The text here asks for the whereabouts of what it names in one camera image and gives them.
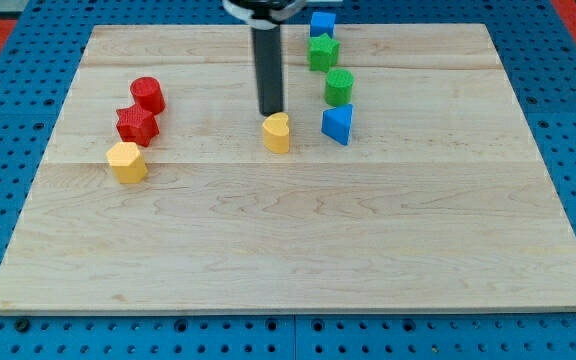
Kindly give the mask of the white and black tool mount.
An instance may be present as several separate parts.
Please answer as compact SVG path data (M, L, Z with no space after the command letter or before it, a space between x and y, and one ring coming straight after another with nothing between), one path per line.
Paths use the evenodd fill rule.
M278 27L307 4L306 0L223 0L224 10L256 30Z

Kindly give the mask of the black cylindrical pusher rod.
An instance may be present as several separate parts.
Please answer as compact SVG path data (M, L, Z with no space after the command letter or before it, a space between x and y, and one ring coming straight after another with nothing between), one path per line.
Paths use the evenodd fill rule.
M259 112L269 116L284 107L281 29L251 29Z

